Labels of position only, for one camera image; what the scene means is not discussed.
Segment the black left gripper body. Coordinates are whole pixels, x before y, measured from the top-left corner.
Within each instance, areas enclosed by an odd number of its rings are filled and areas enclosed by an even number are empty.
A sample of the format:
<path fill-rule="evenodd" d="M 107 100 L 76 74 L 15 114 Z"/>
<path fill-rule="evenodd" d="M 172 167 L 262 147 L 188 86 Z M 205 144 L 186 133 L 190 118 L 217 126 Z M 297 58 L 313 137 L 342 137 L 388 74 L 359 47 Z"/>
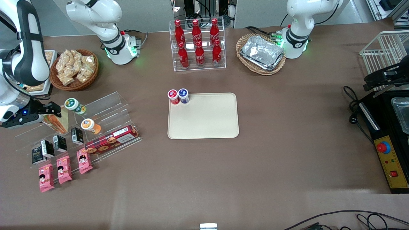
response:
<path fill-rule="evenodd" d="M 385 67 L 372 73 L 372 87 L 382 85 L 408 85 L 408 71 L 409 61 L 408 59 L 402 59 L 398 64 Z"/>

